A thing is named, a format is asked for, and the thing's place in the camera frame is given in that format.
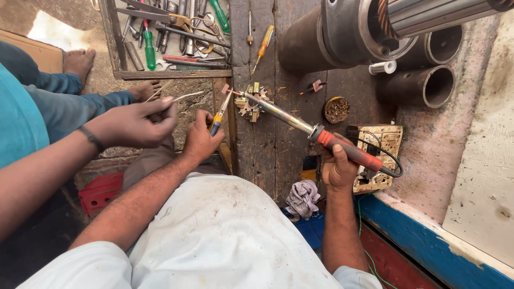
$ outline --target blue jeans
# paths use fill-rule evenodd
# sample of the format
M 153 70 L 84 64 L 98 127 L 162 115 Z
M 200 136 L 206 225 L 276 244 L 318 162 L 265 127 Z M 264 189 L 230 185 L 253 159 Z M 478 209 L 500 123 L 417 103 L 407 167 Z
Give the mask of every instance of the blue jeans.
M 0 63 L 16 77 L 32 97 L 45 121 L 50 143 L 109 109 L 134 102 L 132 93 L 120 91 L 101 96 L 77 95 L 82 81 L 75 74 L 39 71 L 29 54 L 0 40 Z

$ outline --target cloth rag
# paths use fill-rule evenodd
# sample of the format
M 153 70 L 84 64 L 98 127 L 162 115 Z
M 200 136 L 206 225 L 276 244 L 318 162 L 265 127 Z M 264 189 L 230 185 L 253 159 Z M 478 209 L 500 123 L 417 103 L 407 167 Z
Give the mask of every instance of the cloth rag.
M 297 218 L 299 216 L 310 218 L 310 216 L 313 215 L 313 212 L 317 212 L 319 210 L 315 205 L 319 198 L 320 194 L 318 194 L 316 183 L 310 179 L 302 180 L 291 186 L 289 196 L 286 198 L 286 203 L 289 206 L 284 209 Z

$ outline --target wooden workbench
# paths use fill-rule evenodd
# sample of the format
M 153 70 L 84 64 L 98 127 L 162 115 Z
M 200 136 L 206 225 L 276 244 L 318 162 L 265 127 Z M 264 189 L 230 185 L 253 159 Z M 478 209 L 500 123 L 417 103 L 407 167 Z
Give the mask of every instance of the wooden workbench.
M 336 69 L 295 77 L 278 62 L 276 43 L 287 28 L 319 5 L 319 1 L 303 0 L 229 0 L 232 38 L 233 85 L 238 91 L 259 82 L 266 96 L 276 105 L 293 112 L 310 124 L 322 123 L 326 129 L 344 135 L 349 124 L 390 123 L 396 109 L 384 107 L 375 99 L 374 79 L 367 66 Z M 248 11 L 252 11 L 254 42 L 248 45 Z M 250 71 L 268 25 L 276 32 L 253 75 Z M 310 83 L 328 81 L 326 88 L 299 96 Z M 350 102 L 347 119 L 330 124 L 323 117 L 326 101 L 343 96 Z M 299 180 L 302 160 L 318 155 L 309 145 L 307 135 L 261 113 L 256 123 L 239 116 L 232 109 L 230 117 L 230 148 L 233 174 L 247 179 L 267 192 L 279 206 L 285 204 L 291 185 Z

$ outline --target foot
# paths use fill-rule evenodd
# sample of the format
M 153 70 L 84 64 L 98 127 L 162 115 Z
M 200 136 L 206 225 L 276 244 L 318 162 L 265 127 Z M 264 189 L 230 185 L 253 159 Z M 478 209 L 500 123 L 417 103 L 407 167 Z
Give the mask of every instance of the foot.
M 159 91 L 160 87 L 161 86 L 158 80 L 147 80 L 127 90 L 130 93 L 132 93 L 135 102 L 145 102 L 154 94 L 155 96 L 152 97 L 150 101 L 159 99 L 159 96 L 161 94 L 161 92 Z
M 64 73 L 73 73 L 80 77 L 82 86 L 86 83 L 86 76 L 93 66 L 93 58 L 95 58 L 96 51 L 92 48 L 72 50 L 66 53 L 64 58 L 63 71 Z

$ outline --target hand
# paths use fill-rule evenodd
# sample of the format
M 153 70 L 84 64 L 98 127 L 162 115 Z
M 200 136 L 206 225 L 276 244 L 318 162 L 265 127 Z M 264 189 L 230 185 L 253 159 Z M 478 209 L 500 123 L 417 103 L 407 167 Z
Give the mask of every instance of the hand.
M 334 133 L 334 135 L 342 138 L 338 133 Z M 320 149 L 325 160 L 321 174 L 328 191 L 351 192 L 359 165 L 348 160 L 340 144 L 336 144 L 332 151 L 321 145 Z
M 186 134 L 186 143 L 182 154 L 192 157 L 197 163 L 210 157 L 225 139 L 225 132 L 219 129 L 211 136 L 207 130 L 207 123 L 213 120 L 212 115 L 204 110 L 196 111 L 196 120 L 189 126 Z
M 177 125 L 177 104 L 172 100 L 172 97 L 166 97 L 147 103 L 115 107 L 90 120 L 84 127 L 105 148 L 156 148 Z

